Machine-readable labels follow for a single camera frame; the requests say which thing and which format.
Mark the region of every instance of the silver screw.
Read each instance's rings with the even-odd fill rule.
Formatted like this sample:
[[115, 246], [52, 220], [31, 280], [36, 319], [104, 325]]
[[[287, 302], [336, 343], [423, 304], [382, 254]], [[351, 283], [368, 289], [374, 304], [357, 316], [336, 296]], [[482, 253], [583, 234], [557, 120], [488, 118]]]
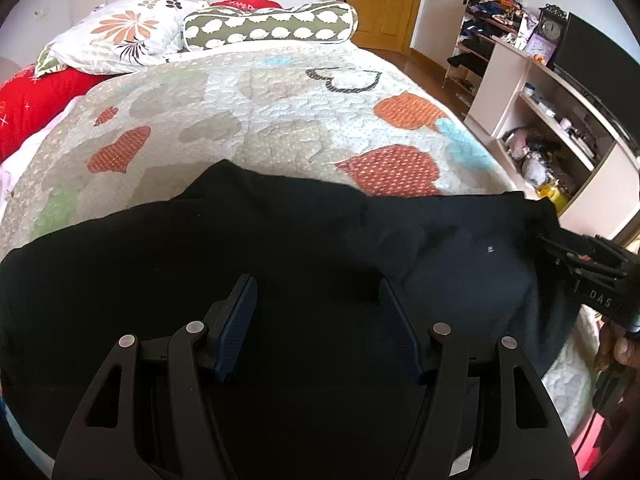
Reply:
[[197, 334], [198, 332], [202, 332], [204, 329], [204, 323], [201, 321], [191, 321], [187, 325], [187, 332], [190, 334]]
[[433, 331], [438, 335], [449, 335], [451, 327], [446, 323], [436, 323], [433, 325]]
[[502, 338], [502, 346], [509, 350], [513, 350], [518, 347], [518, 342], [513, 337], [507, 335]]
[[132, 336], [131, 334], [127, 334], [120, 338], [120, 340], [118, 341], [118, 344], [123, 348], [129, 348], [135, 342], [136, 342], [135, 336]]

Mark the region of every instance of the pillow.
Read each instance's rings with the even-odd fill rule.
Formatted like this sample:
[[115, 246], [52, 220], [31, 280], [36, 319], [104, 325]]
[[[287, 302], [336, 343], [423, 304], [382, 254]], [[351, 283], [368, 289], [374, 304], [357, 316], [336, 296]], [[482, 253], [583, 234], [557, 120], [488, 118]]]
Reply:
[[28, 66], [0, 87], [0, 162], [65, 109], [72, 98], [86, 94], [108, 76], [89, 75], [69, 68], [34, 77]]
[[182, 47], [185, 17], [201, 8], [185, 0], [119, 0], [99, 7], [45, 47], [36, 77], [63, 65], [87, 74], [121, 74], [162, 64], [162, 56]]
[[184, 20], [182, 36], [190, 52], [255, 40], [347, 41], [358, 27], [356, 10], [344, 2], [316, 2], [292, 9], [211, 7]]
[[235, 7], [244, 12], [253, 12], [257, 9], [281, 9], [282, 6], [278, 2], [271, 0], [225, 0], [224, 2], [216, 2], [211, 7]]

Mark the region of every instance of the patterned quilt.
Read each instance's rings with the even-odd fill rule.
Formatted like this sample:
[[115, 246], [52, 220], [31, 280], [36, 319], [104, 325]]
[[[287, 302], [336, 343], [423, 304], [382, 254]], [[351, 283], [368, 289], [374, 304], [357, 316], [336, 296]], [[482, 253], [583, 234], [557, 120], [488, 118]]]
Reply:
[[[449, 110], [372, 53], [348, 42], [229, 47], [92, 89], [18, 183], [0, 260], [65, 226], [169, 199], [222, 158], [373, 195], [515, 189]], [[574, 350], [564, 363], [590, 385]]]

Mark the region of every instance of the flat screen tv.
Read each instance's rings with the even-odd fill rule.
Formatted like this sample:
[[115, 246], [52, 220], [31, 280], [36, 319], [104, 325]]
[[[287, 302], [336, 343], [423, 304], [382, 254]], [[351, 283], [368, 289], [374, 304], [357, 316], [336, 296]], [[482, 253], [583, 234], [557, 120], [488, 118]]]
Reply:
[[596, 98], [640, 146], [640, 64], [635, 59], [597, 28], [570, 14], [554, 65]]

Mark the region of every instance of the red pillow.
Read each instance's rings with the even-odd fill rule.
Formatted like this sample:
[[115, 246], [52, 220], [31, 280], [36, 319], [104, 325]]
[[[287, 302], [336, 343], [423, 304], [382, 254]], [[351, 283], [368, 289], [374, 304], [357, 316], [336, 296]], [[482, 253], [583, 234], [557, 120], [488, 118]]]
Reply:
[[244, 10], [244, 12], [251, 12], [252, 10], [257, 9], [269, 9], [271, 7], [275, 9], [282, 8], [278, 2], [272, 2], [271, 0], [225, 0], [224, 2], [211, 4], [211, 6], [214, 5], [235, 7], [236, 9]]
[[0, 162], [43, 129], [71, 99], [110, 77], [67, 68], [36, 79], [33, 65], [20, 70], [0, 86]]

